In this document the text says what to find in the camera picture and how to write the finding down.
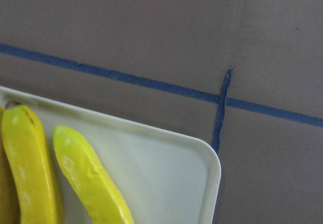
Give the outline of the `yellow banana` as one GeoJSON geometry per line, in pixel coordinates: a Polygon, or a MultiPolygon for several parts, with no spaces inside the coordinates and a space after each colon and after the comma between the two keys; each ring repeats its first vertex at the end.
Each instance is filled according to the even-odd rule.
{"type": "Polygon", "coordinates": [[[92,223],[134,223],[131,211],[88,140],[67,126],[56,126],[52,141],[58,165],[92,223]]]}
{"type": "Polygon", "coordinates": [[[18,195],[21,223],[64,223],[60,184],[38,116],[20,104],[4,111],[2,140],[18,195]]]}

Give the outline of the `white bear plate tray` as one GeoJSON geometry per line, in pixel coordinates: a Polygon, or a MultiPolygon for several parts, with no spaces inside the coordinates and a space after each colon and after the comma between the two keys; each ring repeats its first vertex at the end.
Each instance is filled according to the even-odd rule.
{"type": "Polygon", "coordinates": [[[46,135],[69,126],[92,145],[136,223],[212,223],[221,179],[217,154],[204,141],[1,87],[40,118],[46,135]]]}

